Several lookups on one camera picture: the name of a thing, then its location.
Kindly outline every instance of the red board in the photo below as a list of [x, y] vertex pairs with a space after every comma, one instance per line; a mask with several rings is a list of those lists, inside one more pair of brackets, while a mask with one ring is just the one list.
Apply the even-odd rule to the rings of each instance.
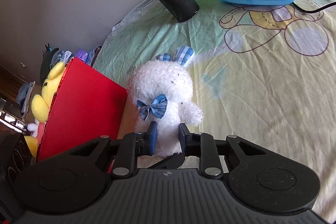
[[126, 89], [83, 61], [73, 59], [53, 98], [37, 160], [101, 135], [116, 139], [126, 99]]

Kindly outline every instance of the plaid bow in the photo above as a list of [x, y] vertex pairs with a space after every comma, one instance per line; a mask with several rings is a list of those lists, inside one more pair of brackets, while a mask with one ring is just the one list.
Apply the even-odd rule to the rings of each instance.
[[137, 103], [140, 115], [144, 121], [148, 118], [151, 111], [157, 118], [161, 119], [166, 113], [168, 99], [164, 94], [160, 94], [149, 105], [139, 100], [137, 100]]

